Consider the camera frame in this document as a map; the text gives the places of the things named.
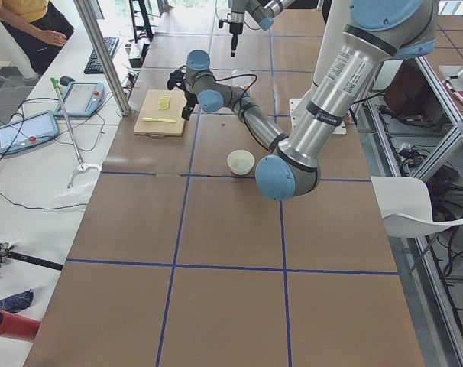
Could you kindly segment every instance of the computer mouse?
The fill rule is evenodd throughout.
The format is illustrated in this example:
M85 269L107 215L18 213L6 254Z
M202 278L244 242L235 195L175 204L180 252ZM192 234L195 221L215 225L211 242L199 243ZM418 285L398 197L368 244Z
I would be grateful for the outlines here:
M74 78L71 78L70 76L64 75L60 78L60 84L63 86L68 86L70 82L75 82L76 80Z

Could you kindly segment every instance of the black keyboard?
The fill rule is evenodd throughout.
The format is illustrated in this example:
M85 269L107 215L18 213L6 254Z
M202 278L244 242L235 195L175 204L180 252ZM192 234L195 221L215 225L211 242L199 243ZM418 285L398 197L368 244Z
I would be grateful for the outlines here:
M109 56L114 57L116 49L118 48L119 38L117 37L103 37L106 49L109 52ZM84 74L103 74L102 65L99 62L96 51L92 50L91 57L87 61L86 68L84 69Z

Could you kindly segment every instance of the white plastic seat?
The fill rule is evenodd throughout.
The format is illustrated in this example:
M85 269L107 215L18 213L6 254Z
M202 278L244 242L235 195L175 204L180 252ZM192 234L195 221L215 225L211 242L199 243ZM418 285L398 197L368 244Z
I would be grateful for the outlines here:
M434 222L429 191L425 183L417 178L371 176L371 182L389 236L416 238L463 225L463 218ZM430 250L435 238L436 235L423 250L420 259L412 266L410 274Z

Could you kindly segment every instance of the black tripod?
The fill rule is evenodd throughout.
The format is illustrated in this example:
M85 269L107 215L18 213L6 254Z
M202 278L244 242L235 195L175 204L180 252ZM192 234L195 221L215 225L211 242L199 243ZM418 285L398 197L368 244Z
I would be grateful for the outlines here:
M61 271L63 268L62 264L43 260L42 258L34 258L33 256L19 254L17 252L12 251L14 246L11 246L11 247L8 247L8 246L9 244L7 243L0 243L0 267L1 267L1 263L5 262L7 258L13 258L14 260L28 262L30 264L35 264L35 265L43 266L45 268L50 268L50 269L54 269L58 271Z

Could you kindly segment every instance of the wooden cutting board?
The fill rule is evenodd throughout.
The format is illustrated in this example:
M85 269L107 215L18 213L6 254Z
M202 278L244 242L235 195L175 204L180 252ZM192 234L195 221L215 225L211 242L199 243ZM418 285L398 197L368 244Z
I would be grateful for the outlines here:
M162 94L170 95L168 109L159 109L159 99ZM180 117L182 109L186 104L186 98L182 90L158 90L149 89L147 96L141 106L138 120L134 125L133 132L136 135L169 135L182 136L185 120ZM172 119L176 122L144 122L143 117L157 119Z

